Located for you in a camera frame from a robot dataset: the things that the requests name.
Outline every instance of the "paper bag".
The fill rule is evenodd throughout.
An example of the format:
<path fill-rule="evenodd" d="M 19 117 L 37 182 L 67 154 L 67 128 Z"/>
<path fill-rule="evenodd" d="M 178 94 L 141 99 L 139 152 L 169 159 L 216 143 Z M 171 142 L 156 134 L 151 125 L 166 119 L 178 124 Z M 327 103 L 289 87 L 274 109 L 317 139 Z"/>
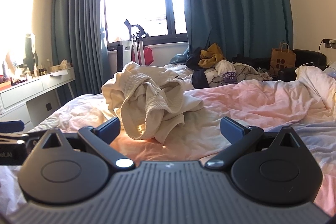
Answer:
<path fill-rule="evenodd" d="M 296 54 L 289 49 L 288 44 L 280 42 L 279 48 L 272 48 L 269 73 L 278 75 L 278 71 L 281 69 L 293 68 L 295 60 Z"/>

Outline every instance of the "bed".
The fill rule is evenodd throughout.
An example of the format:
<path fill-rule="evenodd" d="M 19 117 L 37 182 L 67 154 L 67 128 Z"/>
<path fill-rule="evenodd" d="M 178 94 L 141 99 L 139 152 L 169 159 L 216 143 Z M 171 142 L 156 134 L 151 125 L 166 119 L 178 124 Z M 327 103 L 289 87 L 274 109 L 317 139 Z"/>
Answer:
<path fill-rule="evenodd" d="M 110 146 L 137 164 L 141 160 L 201 160 L 204 163 L 230 145 L 219 129 L 223 116 L 265 131 L 291 125 L 323 172 L 315 203 L 334 215 L 336 80 L 315 67 L 301 66 L 297 74 L 297 81 L 288 83 L 244 80 L 233 85 L 186 91 L 202 99 L 204 108 L 185 113 L 185 125 L 175 127 L 164 144 L 155 140 L 135 141 L 122 129 Z M 53 113 L 33 131 L 59 127 L 65 133 L 75 132 L 83 126 L 96 127 L 109 117 L 102 95 L 83 95 Z M 25 203 L 16 179 L 19 169 L 18 166 L 0 166 L 0 212 L 5 215 Z"/>

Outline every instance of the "mustard yellow garment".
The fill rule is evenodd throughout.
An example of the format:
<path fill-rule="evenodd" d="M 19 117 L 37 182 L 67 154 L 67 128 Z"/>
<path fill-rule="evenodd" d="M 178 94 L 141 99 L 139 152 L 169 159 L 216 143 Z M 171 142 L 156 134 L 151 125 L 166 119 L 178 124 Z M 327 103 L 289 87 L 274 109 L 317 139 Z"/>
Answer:
<path fill-rule="evenodd" d="M 217 43 L 214 43 L 206 51 L 201 50 L 201 60 L 198 62 L 198 65 L 202 68 L 211 68 L 222 60 L 226 60 L 226 58 L 223 56 L 221 48 Z"/>

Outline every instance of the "blue curtain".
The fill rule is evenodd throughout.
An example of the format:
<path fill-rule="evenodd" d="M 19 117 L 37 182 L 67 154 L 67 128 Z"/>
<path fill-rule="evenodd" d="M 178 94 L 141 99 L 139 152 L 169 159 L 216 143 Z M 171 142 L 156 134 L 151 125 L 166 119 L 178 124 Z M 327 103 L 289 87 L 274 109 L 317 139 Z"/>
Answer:
<path fill-rule="evenodd" d="M 280 41 L 293 46 L 290 0 L 184 0 L 189 52 L 215 42 L 227 58 L 270 57 Z M 176 56 L 179 63 L 188 55 Z"/>
<path fill-rule="evenodd" d="M 73 64 L 77 96 L 101 93 L 111 77 L 102 30 L 100 0 L 53 0 L 53 63 L 66 59 Z M 58 91 L 62 104 L 71 99 L 66 88 Z"/>

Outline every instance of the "pile of clothes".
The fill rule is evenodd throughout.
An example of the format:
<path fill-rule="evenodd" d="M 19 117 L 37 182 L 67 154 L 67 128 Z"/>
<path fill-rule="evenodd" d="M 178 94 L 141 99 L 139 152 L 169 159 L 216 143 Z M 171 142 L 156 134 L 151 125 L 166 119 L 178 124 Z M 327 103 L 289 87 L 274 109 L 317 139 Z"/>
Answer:
<path fill-rule="evenodd" d="M 249 65 L 227 61 L 217 43 L 212 44 L 207 50 L 197 48 L 189 54 L 186 65 L 169 64 L 165 68 L 177 72 L 188 87 L 192 85 L 195 89 L 236 84 L 245 79 L 258 81 L 273 79 L 268 73 L 258 72 Z"/>

